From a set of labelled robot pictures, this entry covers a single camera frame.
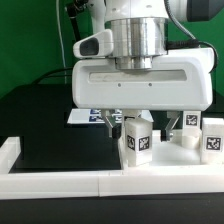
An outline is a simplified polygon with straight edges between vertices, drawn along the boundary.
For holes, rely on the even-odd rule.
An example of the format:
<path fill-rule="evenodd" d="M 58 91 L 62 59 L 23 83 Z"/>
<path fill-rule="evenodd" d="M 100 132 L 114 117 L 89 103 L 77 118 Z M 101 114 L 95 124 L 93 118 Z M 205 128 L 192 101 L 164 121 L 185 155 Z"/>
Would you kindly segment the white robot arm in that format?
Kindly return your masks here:
<path fill-rule="evenodd" d="M 110 111 L 168 111 L 169 139 L 181 111 L 204 111 L 212 103 L 214 46 L 198 40 L 183 23 L 209 21 L 224 0 L 83 0 L 94 34 L 76 42 L 72 94 L 77 107 Z"/>

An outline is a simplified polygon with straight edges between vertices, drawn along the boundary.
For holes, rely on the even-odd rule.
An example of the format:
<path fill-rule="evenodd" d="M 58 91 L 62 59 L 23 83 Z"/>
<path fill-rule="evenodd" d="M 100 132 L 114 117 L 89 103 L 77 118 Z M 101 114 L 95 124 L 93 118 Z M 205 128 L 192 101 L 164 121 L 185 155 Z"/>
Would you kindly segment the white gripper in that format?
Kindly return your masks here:
<path fill-rule="evenodd" d="M 113 59 L 81 60 L 72 77 L 79 108 L 168 111 L 160 140 L 170 141 L 179 111 L 204 111 L 212 103 L 214 53 L 210 48 L 171 50 L 155 57 L 149 70 L 121 71 Z M 121 125 L 111 110 L 101 111 L 109 137 L 119 139 Z"/>

